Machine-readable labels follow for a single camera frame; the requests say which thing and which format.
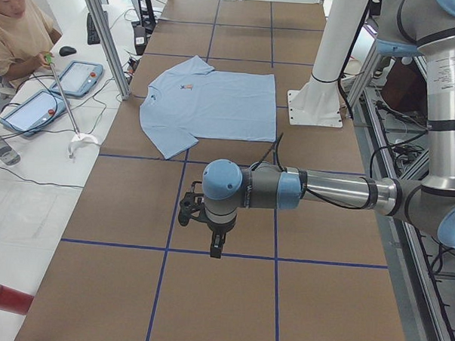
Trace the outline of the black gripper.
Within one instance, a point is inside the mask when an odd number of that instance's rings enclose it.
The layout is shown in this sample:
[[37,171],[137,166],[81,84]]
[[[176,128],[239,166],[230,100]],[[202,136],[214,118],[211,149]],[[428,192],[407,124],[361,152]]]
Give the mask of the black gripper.
[[212,231],[212,239],[210,245],[211,257],[221,258],[223,245],[225,244],[226,234],[235,227],[236,218],[234,217],[228,222],[217,223],[212,219],[208,219],[207,227]]

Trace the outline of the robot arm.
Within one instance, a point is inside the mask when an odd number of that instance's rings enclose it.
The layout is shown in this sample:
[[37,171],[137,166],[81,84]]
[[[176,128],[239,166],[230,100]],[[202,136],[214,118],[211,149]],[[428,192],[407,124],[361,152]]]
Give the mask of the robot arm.
[[429,172],[421,180],[341,177],[258,163],[212,161],[203,173],[200,219],[219,258],[240,208],[293,210],[301,200],[391,216],[455,249],[455,0],[383,0],[377,50],[426,60]]

